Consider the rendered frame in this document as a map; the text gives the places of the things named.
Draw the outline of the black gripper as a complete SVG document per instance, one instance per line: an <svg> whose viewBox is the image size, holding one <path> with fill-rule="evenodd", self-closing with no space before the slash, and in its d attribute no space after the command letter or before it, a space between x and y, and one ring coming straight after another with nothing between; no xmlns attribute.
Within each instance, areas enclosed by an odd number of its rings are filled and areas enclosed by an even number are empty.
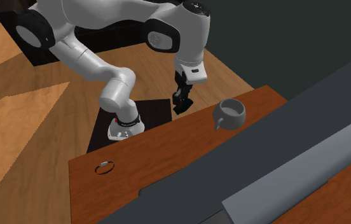
<svg viewBox="0 0 351 224"><path fill-rule="evenodd" d="M177 83L177 91L172 94L172 103L174 112L179 115L187 111L193 104L193 101L188 97L193 86L186 83L184 72L175 72L175 82Z"/></svg>

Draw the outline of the black robot stand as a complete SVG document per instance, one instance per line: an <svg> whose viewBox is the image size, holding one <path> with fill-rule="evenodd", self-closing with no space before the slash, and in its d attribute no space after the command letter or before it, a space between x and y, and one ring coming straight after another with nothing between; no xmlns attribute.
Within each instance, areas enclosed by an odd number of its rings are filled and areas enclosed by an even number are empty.
<svg viewBox="0 0 351 224"><path fill-rule="evenodd" d="M136 101L135 103L139 110L141 120L145 125L145 130L153 129L172 121L170 99ZM116 142L109 140L107 137L107 131L113 118L115 118L114 113L108 113L103 109L99 109L92 136L86 151L87 153Z"/></svg>

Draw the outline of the brown wooden desk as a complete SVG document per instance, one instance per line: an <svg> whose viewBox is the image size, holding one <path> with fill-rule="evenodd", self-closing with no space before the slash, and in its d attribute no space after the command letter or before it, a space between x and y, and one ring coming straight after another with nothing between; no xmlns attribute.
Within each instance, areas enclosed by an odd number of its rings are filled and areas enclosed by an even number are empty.
<svg viewBox="0 0 351 224"><path fill-rule="evenodd" d="M241 129L215 130L212 108L185 116L69 163L71 223L98 224L144 189L175 174L286 104L270 87L241 96Z"/></svg>

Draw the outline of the large dark grey flat panel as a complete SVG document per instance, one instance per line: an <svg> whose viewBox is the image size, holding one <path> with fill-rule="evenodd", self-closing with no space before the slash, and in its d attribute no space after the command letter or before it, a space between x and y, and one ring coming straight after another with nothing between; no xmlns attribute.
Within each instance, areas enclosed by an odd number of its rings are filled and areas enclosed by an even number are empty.
<svg viewBox="0 0 351 224"><path fill-rule="evenodd" d="M203 224L222 201L351 124L351 62L98 224Z"/></svg>

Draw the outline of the black furniture block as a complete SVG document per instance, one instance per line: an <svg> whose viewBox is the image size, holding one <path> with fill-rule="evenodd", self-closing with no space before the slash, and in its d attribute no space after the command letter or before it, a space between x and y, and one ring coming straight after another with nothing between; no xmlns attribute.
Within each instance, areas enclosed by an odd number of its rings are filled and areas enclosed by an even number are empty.
<svg viewBox="0 0 351 224"><path fill-rule="evenodd" d="M58 58L48 50L40 50L28 45L15 30L17 15L36 3L36 0L0 0L0 23L33 66L57 62ZM124 20L103 29L93 30L76 27L77 39L95 53L113 50L144 42L141 35L142 22Z"/></svg>

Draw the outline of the long light grey bar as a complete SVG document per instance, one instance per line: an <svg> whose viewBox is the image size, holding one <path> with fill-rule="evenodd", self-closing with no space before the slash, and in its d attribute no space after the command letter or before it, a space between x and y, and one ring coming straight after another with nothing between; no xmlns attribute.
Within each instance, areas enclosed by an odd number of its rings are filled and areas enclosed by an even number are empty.
<svg viewBox="0 0 351 224"><path fill-rule="evenodd" d="M270 224L351 164L351 124L222 201L232 224Z"/></svg>

